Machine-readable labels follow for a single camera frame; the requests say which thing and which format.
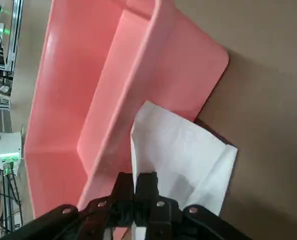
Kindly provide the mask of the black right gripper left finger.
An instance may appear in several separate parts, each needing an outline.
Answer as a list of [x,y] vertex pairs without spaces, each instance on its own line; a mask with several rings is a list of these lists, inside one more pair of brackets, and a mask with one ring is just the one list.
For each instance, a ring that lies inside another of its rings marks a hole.
[[102,240],[107,229],[131,226],[133,215],[133,175],[120,172],[110,195],[94,198],[81,211],[71,204],[60,205],[3,239]]

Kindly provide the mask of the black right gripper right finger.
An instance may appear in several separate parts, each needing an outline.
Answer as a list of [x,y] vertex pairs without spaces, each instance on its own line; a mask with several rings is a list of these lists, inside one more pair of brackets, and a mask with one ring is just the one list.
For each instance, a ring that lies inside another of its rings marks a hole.
[[250,237],[205,207],[180,209],[176,200],[161,196],[156,172],[137,177],[134,222],[145,227],[146,240],[249,240]]

